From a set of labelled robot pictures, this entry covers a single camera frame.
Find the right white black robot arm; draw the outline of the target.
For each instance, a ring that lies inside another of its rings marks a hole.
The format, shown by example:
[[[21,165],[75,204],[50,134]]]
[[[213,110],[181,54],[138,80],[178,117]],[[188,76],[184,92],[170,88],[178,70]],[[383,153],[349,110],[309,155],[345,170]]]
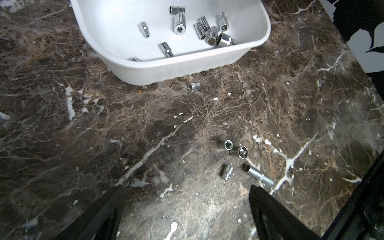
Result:
[[[381,153],[323,234],[323,240],[384,238],[384,154]]]

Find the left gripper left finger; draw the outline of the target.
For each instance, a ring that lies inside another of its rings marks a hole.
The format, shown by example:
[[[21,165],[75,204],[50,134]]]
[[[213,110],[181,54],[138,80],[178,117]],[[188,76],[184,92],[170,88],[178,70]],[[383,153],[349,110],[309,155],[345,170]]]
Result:
[[[55,240],[115,240],[123,213],[123,187],[111,188]]]

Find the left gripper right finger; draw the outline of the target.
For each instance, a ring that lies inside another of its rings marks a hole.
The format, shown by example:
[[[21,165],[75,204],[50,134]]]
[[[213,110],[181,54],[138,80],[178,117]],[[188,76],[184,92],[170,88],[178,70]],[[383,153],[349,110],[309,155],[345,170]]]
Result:
[[[259,239],[318,240],[320,238],[263,188],[252,185],[249,202]]]

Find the dark chrome socket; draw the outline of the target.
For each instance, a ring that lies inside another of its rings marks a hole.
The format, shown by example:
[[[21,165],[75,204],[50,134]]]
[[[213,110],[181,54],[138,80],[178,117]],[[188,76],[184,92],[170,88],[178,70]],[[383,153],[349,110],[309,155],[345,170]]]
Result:
[[[217,26],[212,26],[206,34],[207,44],[210,46],[215,46],[217,44],[217,38],[219,35],[219,28]]]

